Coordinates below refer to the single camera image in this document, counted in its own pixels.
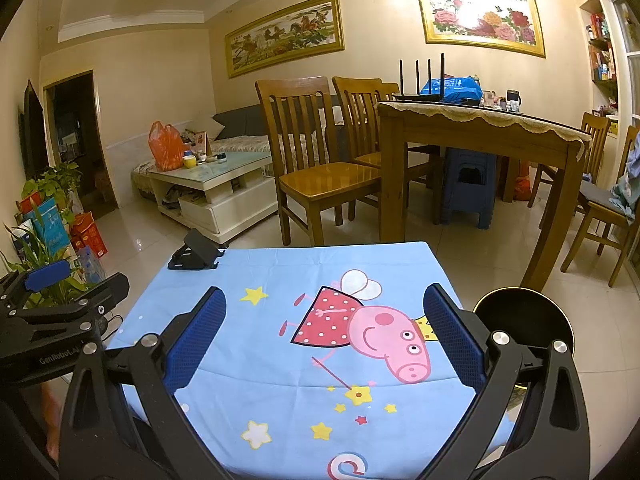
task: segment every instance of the white coffee table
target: white coffee table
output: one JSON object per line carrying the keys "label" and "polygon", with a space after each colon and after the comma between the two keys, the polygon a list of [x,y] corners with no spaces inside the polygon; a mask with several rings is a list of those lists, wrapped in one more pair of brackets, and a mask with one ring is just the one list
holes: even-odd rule
{"label": "white coffee table", "polygon": [[[206,162],[173,171],[152,168],[147,173],[162,214],[197,228],[218,243],[226,242],[278,210],[274,179],[262,176],[260,170],[271,163],[271,154],[231,152],[226,158],[223,163]],[[162,199],[174,184],[196,190],[180,198],[180,209],[162,205]]]}

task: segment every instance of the silver screw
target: silver screw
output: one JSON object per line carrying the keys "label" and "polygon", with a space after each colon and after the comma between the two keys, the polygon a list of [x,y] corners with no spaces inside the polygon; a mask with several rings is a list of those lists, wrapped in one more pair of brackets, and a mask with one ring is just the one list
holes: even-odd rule
{"label": "silver screw", "polygon": [[498,345],[506,345],[510,341],[509,336],[504,332],[494,332],[492,338]]}
{"label": "silver screw", "polygon": [[143,335],[142,339],[140,339],[142,346],[146,348],[151,348],[152,346],[156,346],[158,342],[158,336],[156,334],[147,334]]}
{"label": "silver screw", "polygon": [[556,340],[554,341],[554,350],[564,354],[568,350],[568,347],[564,341]]}
{"label": "silver screw", "polygon": [[95,354],[95,351],[97,349],[98,349],[98,345],[93,341],[90,341],[89,343],[84,345],[84,348],[82,348],[82,351],[87,355],[91,355],[91,354]]}

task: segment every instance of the red polka dot dress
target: red polka dot dress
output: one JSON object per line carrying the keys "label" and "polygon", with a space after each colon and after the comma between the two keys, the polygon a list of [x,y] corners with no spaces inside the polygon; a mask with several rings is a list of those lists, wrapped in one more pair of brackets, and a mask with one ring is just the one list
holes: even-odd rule
{"label": "red polka dot dress", "polygon": [[350,343],[347,325],[362,304],[353,296],[324,286],[296,329],[292,343],[306,346],[335,347]]}

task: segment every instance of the chair backrest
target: chair backrest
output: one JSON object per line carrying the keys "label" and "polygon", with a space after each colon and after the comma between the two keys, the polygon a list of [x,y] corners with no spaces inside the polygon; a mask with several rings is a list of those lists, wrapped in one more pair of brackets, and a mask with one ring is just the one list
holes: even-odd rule
{"label": "chair backrest", "polygon": [[[305,161],[312,168],[316,162],[326,164],[338,160],[333,106],[327,78],[262,79],[255,82],[255,89],[269,131],[269,146],[276,177],[303,169]],[[318,111],[319,99],[324,110],[329,111],[324,114],[324,135]],[[302,147],[301,136],[304,136],[305,148]]]}
{"label": "chair backrest", "polygon": [[582,116],[582,130],[591,136],[589,153],[584,164],[584,173],[591,173],[591,181],[596,184],[600,165],[602,163],[602,153],[604,153],[604,143],[607,140],[607,132],[611,120],[606,117],[598,117],[588,113]]}
{"label": "chair backrest", "polygon": [[332,81],[349,136],[351,158],[376,152],[380,131],[376,104],[392,99],[392,95],[398,93],[398,84],[383,83],[382,79],[337,76]]}
{"label": "chair backrest", "polygon": [[640,130],[638,130],[638,128],[634,128],[633,126],[629,126],[629,129],[626,131],[625,145],[622,148],[622,158],[620,159],[620,167],[618,168],[618,176],[616,177],[616,182],[623,175],[623,173],[625,173],[626,160],[629,157],[631,148],[636,143],[638,131]]}

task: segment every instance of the television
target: television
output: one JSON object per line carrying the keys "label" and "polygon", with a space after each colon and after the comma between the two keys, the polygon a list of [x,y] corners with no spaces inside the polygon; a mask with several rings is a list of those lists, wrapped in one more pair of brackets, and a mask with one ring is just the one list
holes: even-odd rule
{"label": "television", "polygon": [[49,165],[49,157],[44,113],[31,81],[27,83],[24,91],[24,120],[20,118],[20,149],[25,176],[37,178]]}

